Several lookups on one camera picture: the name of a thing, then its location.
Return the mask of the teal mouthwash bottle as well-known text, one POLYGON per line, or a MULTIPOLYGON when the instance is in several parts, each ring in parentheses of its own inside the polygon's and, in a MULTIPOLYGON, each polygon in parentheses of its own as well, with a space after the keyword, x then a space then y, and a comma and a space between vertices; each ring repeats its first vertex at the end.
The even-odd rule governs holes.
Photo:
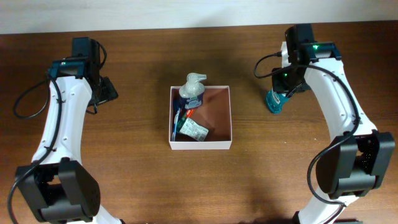
POLYGON ((273 114, 279 114, 282 112, 283 105, 288 102, 289 98, 283 93, 277 93, 273 89, 266 95, 266 105, 269 111, 273 114))

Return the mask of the blue white toothbrush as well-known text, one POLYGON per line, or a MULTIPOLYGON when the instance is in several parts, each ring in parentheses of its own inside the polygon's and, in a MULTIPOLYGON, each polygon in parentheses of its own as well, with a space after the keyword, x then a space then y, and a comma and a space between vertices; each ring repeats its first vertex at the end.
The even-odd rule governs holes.
POLYGON ((176 135, 177 135, 177 126, 178 126, 178 121, 179 121, 179 117, 180 117, 180 112, 181 112, 181 108, 177 108, 176 110, 176 114, 174 116, 174 126, 173 126, 173 130, 172 130, 172 141, 175 141, 176 135))

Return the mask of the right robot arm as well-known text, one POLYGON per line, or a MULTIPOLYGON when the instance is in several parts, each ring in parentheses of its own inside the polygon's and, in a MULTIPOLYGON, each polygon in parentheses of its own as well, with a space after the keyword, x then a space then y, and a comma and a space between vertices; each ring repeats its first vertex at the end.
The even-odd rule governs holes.
POLYGON ((309 203, 297 211, 294 223, 333 223, 342 211, 369 191, 381 186, 395 141, 381 133, 361 109, 333 42, 317 42, 310 24, 297 24, 285 32, 266 104, 272 113, 296 92, 314 92, 325 117, 331 143, 310 162, 318 187, 309 203))

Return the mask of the white green soap packet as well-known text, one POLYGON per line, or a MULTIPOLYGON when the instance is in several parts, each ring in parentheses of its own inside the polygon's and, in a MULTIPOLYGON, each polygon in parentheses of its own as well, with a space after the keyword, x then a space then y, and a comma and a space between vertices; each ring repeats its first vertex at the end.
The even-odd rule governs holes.
POLYGON ((196 141, 203 142, 207 137, 208 129, 206 129, 203 126, 200 126, 191 118, 187 118, 183 126, 181 127, 179 133, 187 135, 195 139, 196 141))

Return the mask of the red green toothpaste tube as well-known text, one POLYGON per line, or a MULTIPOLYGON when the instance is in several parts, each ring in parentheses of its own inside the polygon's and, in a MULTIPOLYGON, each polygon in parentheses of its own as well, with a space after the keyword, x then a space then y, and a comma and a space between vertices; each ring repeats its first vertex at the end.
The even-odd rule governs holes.
POLYGON ((194 109, 194 108, 193 108, 193 109, 186 110, 186 111, 184 112, 183 116, 181 117, 181 119, 190 118, 190 117, 193 115, 194 112, 195 112, 195 109, 194 109))

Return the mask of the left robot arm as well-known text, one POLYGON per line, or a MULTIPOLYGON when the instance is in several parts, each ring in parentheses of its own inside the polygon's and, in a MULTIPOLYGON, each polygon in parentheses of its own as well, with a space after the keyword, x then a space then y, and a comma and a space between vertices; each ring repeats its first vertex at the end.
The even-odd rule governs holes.
POLYGON ((19 166, 7 198, 19 190, 41 223, 122 223, 101 205, 98 182, 81 162, 81 137, 88 107, 115 100, 118 93, 100 70, 105 48, 95 39, 72 40, 72 54, 52 62, 44 83, 49 110, 40 144, 28 166, 19 166))

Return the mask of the dark blue foam pump bottle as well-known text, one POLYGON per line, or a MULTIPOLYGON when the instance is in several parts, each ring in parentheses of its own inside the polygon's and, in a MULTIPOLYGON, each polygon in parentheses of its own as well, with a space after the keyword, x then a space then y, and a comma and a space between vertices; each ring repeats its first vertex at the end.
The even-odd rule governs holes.
POLYGON ((180 107, 185 110, 197 108, 203 104, 205 86, 201 81, 207 76, 199 73, 189 73, 186 83, 179 89, 180 107))

